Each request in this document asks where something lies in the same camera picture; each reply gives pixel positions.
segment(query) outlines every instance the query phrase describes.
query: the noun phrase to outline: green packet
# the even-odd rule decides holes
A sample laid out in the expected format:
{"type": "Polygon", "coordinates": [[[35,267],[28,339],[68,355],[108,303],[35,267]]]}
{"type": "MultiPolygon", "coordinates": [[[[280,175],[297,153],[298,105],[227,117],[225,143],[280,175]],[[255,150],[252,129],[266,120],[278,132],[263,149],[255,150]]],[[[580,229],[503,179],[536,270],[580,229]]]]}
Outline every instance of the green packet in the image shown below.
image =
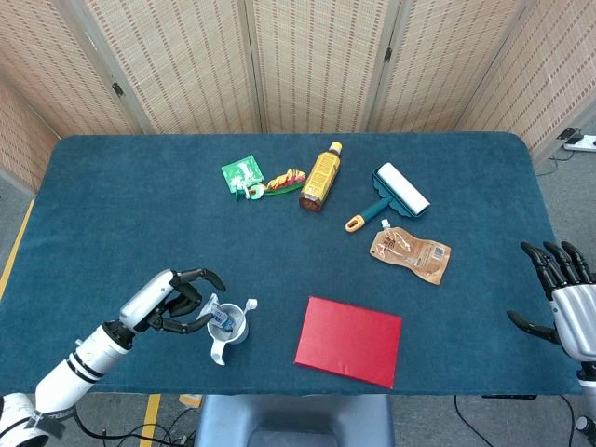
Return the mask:
{"type": "Polygon", "coordinates": [[[222,173],[232,194],[236,190],[248,188],[264,180],[254,156],[247,156],[234,163],[222,166],[222,173]]]}

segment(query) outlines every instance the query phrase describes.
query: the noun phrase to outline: bottle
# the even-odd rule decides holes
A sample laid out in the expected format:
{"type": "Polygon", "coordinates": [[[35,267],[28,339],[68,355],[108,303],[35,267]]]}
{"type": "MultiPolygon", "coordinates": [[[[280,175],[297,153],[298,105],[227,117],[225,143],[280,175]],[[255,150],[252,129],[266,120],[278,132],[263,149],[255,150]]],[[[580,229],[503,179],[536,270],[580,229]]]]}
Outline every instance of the bottle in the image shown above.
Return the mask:
{"type": "Polygon", "coordinates": [[[306,179],[305,186],[300,193],[300,205],[307,210],[320,211],[323,202],[332,187],[333,179],[341,162],[342,144],[332,142],[329,150],[319,154],[315,166],[306,179]]]}

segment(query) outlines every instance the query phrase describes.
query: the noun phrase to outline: table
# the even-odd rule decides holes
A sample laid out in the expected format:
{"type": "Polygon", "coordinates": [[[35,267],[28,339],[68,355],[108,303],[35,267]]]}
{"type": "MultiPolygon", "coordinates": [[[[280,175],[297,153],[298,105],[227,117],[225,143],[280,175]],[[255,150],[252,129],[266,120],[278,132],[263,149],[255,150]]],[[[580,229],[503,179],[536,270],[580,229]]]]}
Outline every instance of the table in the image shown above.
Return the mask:
{"type": "Polygon", "coordinates": [[[552,320],[522,240],[554,237],[527,149],[506,133],[69,137],[54,150],[0,304],[0,392],[33,391],[154,274],[193,267],[221,276],[222,302],[259,300],[227,366],[211,361],[206,331],[148,331],[94,390],[387,392],[292,364],[312,294],[403,318],[390,392],[578,392],[576,365],[506,315],[552,320]],[[333,140],[342,166],[321,213],[301,209],[298,193],[235,201],[220,171],[249,154],[267,179],[308,171],[333,140]],[[348,234],[387,161],[430,208],[419,219],[387,210],[348,234]],[[383,218],[452,247],[440,286],[368,254],[383,218]]]}

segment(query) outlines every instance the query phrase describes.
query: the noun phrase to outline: red notebook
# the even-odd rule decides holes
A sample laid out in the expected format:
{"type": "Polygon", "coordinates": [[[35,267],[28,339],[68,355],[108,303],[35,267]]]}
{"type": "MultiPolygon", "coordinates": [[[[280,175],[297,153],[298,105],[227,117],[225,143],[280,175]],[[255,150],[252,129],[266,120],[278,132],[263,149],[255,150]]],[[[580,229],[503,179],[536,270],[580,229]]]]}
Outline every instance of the red notebook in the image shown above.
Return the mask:
{"type": "Polygon", "coordinates": [[[294,363],[393,388],[400,333],[400,317],[311,296],[294,363]]]}

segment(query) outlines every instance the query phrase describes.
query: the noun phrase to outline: cup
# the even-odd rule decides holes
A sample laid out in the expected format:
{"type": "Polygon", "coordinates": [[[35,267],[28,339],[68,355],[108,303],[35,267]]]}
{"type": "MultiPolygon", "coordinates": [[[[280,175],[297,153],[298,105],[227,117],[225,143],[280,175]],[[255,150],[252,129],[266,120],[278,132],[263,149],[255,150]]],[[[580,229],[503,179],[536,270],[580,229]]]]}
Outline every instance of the cup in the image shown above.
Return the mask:
{"type": "Polygon", "coordinates": [[[230,345],[237,345],[246,340],[249,335],[249,325],[246,322],[244,311],[237,305],[225,303],[220,305],[223,311],[234,321],[234,329],[231,332],[223,331],[215,324],[207,323],[207,331],[213,339],[213,346],[211,347],[211,358],[215,363],[225,366],[224,362],[224,348],[229,343],[230,345]]]}

